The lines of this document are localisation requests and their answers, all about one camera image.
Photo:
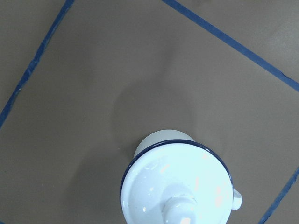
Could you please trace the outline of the white enamel cup blue rim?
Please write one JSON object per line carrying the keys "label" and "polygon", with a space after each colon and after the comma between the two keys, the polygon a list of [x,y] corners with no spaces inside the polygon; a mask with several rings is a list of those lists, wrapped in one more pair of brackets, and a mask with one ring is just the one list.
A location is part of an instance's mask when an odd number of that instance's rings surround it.
{"label": "white enamel cup blue rim", "polygon": [[144,195],[186,195],[208,209],[238,210],[242,195],[234,189],[230,172],[211,149],[176,130],[147,136],[132,160],[131,180]]}

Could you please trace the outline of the white enamel cup lid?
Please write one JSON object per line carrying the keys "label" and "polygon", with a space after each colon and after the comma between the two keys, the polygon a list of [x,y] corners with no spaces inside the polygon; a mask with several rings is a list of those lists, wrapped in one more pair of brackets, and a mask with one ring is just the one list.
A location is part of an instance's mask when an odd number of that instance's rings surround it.
{"label": "white enamel cup lid", "polygon": [[225,224],[242,198],[211,149],[191,140],[165,140],[130,162],[120,203],[128,224]]}

